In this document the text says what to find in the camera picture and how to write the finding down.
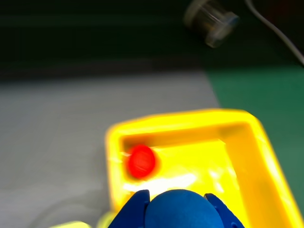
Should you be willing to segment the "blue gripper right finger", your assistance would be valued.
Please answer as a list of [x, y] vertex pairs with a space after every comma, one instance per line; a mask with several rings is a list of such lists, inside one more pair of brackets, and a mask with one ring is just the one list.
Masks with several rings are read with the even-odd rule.
[[223, 222], [224, 228], [244, 228], [242, 222], [220, 198], [212, 193], [206, 193], [204, 198], [215, 208]]

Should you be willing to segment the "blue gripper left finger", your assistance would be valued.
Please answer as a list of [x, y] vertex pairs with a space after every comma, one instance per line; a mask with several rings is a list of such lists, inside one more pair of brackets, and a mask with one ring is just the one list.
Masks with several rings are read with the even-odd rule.
[[109, 228], [144, 228], [145, 212], [150, 203], [150, 192], [140, 190], [134, 193], [117, 213]]

